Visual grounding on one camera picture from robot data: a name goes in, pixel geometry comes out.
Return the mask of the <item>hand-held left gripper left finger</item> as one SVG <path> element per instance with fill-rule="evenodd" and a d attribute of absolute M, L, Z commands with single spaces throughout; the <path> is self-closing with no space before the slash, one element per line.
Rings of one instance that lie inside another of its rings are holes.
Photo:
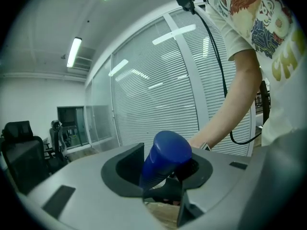
<path fill-rule="evenodd" d="M 23 196 L 23 206 L 47 230 L 164 230 L 141 198 L 120 197 L 102 180 L 105 162 L 135 146 L 111 149 L 69 163 Z M 75 191 L 59 217 L 54 218 L 44 206 L 62 185 Z"/>

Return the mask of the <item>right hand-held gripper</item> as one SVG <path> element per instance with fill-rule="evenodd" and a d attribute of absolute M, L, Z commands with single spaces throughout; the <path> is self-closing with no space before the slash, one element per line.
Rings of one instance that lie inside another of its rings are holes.
<path fill-rule="evenodd" d="M 202 143 L 201 150 L 211 151 L 207 142 Z M 153 188 L 143 194 L 143 199 L 152 199 L 154 202 L 169 205 L 180 205 L 182 198 L 182 184 L 173 178 L 167 178 L 165 184 L 159 188 Z"/>

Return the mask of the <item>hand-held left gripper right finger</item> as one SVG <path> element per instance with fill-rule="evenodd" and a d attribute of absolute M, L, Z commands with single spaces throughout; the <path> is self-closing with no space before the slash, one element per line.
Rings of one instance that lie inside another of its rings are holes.
<path fill-rule="evenodd" d="M 242 177 L 250 158 L 193 148 L 198 170 L 183 181 L 177 218 L 180 229 L 236 228 L 234 203 L 224 200 Z"/>

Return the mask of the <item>blue-handled mop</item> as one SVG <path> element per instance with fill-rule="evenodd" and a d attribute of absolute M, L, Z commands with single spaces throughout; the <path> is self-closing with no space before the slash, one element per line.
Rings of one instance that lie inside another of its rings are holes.
<path fill-rule="evenodd" d="M 169 130 L 158 132 L 140 174 L 139 187 L 143 191 L 142 197 L 146 198 L 150 190 L 188 164 L 191 158 L 192 148 L 184 137 Z"/>

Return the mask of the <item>person's right forearm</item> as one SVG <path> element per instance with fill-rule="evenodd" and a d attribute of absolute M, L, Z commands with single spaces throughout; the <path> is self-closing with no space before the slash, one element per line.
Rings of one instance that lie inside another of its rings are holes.
<path fill-rule="evenodd" d="M 210 148 L 217 145 L 239 124 L 256 98 L 262 82 L 256 51 L 240 51 L 233 59 L 236 74 L 226 99 L 209 123 L 189 140 L 192 147 L 200 148 L 204 143 Z"/>

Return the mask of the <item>dark framed glass door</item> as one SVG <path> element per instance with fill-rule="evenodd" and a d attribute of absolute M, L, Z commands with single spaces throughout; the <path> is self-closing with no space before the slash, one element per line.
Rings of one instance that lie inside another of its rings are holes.
<path fill-rule="evenodd" d="M 68 149 L 88 144 L 82 106 L 58 107 L 58 120 L 62 123 L 62 136 Z"/>

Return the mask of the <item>black office chair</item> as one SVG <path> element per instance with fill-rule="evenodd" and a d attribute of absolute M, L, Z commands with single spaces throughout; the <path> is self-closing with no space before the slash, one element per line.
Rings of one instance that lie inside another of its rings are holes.
<path fill-rule="evenodd" d="M 19 192 L 27 195 L 49 177 L 43 140 L 33 134 L 29 121 L 9 122 L 2 134 L 5 162 Z"/>

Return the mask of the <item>white venetian blinds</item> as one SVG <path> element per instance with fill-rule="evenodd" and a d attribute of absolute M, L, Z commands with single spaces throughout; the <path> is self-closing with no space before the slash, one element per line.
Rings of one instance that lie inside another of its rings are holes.
<path fill-rule="evenodd" d="M 112 94 L 122 145 L 142 142 L 170 130 L 189 139 L 199 128 L 194 96 L 182 54 L 174 39 L 154 45 L 170 28 L 164 18 L 146 25 L 113 55 Z"/>
<path fill-rule="evenodd" d="M 197 67 L 198 77 L 205 94 L 209 118 L 212 118 L 224 102 L 223 83 L 230 86 L 236 67 L 228 61 L 224 39 L 216 26 L 206 15 L 193 15 L 177 10 L 170 14 L 178 28 L 194 24 L 196 29 L 183 34 Z M 254 143 L 242 142 L 255 137 L 256 110 L 252 105 L 244 118 L 233 130 L 233 137 L 227 136 L 213 150 L 232 155 L 251 156 Z"/>

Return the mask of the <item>white printed t-shirt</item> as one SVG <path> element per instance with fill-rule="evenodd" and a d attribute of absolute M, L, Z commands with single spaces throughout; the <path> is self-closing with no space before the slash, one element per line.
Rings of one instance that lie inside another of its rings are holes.
<path fill-rule="evenodd" d="M 208 0 L 227 56 L 253 49 L 270 84 L 271 111 L 262 144 L 307 127 L 307 38 L 283 0 Z"/>

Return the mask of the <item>ceiling air vent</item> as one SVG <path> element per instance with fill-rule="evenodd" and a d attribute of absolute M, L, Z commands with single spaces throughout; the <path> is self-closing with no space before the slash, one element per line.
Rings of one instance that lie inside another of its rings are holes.
<path fill-rule="evenodd" d="M 89 71 L 94 55 L 95 49 L 81 46 L 76 55 L 73 67 Z"/>

